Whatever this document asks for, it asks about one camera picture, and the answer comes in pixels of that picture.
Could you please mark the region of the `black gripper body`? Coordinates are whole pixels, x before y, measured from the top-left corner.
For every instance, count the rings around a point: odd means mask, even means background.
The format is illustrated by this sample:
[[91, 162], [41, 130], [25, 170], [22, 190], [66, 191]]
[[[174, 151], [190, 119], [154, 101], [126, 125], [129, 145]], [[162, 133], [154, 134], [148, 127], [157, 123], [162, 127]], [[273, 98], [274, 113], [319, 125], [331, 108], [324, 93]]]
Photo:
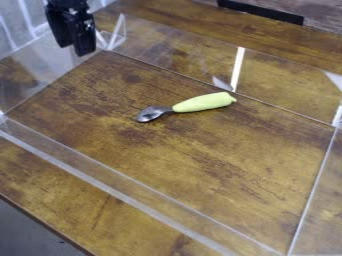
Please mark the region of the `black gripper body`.
[[87, 0], [47, 0], [47, 10], [66, 11], [74, 9], [75, 11], [86, 11], [90, 9]]

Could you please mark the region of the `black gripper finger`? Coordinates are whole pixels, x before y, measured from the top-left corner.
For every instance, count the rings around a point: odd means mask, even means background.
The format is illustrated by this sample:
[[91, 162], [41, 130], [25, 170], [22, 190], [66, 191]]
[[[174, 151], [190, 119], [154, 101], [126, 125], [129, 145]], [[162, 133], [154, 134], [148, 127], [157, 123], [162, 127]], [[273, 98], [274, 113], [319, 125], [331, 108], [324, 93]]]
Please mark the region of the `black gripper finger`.
[[58, 45], [65, 48], [73, 44], [69, 35], [69, 26], [63, 17], [63, 11], [58, 9], [51, 3], [45, 7], [46, 17], [55, 36]]
[[97, 34], [94, 16], [87, 10], [66, 11], [66, 45], [74, 46], [79, 57], [93, 53], [97, 49]]

